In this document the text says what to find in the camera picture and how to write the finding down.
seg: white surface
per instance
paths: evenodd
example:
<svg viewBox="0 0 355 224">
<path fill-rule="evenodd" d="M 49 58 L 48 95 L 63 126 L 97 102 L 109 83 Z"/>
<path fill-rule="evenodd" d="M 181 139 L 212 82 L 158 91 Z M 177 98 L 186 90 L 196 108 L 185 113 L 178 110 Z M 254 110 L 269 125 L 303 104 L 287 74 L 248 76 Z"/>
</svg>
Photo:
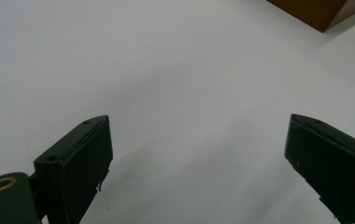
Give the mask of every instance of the white surface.
<svg viewBox="0 0 355 224">
<path fill-rule="evenodd" d="M 355 137 L 355 16 L 265 1 L 0 2 L 0 175 L 111 117 L 82 223 L 338 223 L 283 157 L 289 117 Z"/>
</svg>

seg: wooden object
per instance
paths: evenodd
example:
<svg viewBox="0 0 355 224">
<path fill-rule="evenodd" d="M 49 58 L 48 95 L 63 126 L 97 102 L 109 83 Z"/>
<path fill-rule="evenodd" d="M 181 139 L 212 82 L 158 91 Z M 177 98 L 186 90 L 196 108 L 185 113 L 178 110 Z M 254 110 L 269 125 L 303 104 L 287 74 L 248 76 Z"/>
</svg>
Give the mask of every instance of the wooden object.
<svg viewBox="0 0 355 224">
<path fill-rule="evenodd" d="M 321 32 L 355 14 L 355 0 L 267 1 Z"/>
</svg>

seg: black plastic part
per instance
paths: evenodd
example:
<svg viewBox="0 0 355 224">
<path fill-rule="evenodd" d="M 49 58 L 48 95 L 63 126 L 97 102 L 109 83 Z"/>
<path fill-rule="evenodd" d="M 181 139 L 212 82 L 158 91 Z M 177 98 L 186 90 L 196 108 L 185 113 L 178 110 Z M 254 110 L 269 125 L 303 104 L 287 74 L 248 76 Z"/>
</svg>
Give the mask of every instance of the black plastic part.
<svg viewBox="0 0 355 224">
<path fill-rule="evenodd" d="M 0 224 L 38 224 L 28 175 L 0 175 Z"/>
<path fill-rule="evenodd" d="M 341 223 L 355 223 L 354 138 L 293 114 L 285 157 Z"/>
<path fill-rule="evenodd" d="M 79 223 L 113 159 L 108 116 L 88 119 L 35 160 L 50 223 Z"/>
</svg>

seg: black metal bracket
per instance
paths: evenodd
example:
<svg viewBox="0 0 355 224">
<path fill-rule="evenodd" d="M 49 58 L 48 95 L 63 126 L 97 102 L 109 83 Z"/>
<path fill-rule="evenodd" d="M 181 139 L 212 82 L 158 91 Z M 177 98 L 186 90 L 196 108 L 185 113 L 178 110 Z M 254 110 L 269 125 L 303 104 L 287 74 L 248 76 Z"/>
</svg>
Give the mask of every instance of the black metal bracket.
<svg viewBox="0 0 355 224">
<path fill-rule="evenodd" d="M 113 160 L 108 116 L 85 120 L 40 155 L 35 173 L 0 175 L 0 224 L 79 223 Z"/>
<path fill-rule="evenodd" d="M 336 128 L 291 115 L 285 157 L 341 223 L 355 223 L 355 139 Z"/>
</svg>

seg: brown wooden box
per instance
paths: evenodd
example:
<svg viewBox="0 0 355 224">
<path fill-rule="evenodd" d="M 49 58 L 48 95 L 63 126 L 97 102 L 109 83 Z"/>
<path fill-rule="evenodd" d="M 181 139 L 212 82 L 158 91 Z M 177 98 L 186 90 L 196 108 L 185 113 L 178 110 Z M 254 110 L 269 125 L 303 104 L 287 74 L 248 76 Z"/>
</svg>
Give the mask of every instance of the brown wooden box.
<svg viewBox="0 0 355 224">
<path fill-rule="evenodd" d="M 355 0 L 267 1 L 321 32 L 355 14 Z"/>
</svg>

